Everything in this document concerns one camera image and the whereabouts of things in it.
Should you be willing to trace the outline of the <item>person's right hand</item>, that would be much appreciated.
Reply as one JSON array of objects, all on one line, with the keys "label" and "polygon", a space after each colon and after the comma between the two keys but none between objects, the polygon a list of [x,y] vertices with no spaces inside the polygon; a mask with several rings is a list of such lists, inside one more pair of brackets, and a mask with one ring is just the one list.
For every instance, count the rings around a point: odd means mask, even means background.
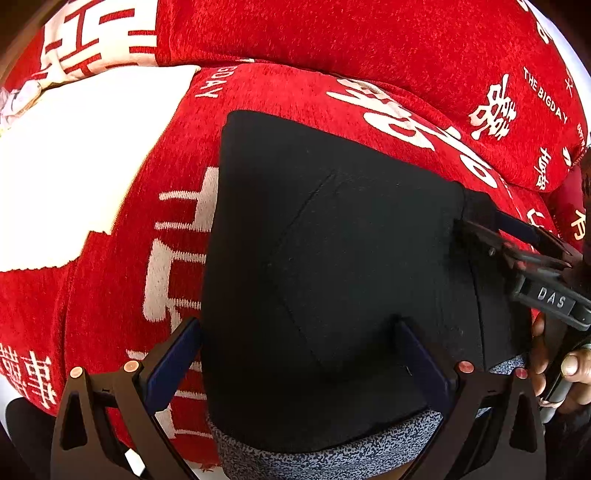
[{"label": "person's right hand", "polygon": [[[529,377],[539,397],[546,387],[545,371],[549,364],[545,344],[545,315],[538,313],[532,324],[532,348],[529,355]],[[561,372],[572,386],[565,400],[558,406],[560,414],[570,414],[590,404],[590,350],[570,352],[561,364]]]}]

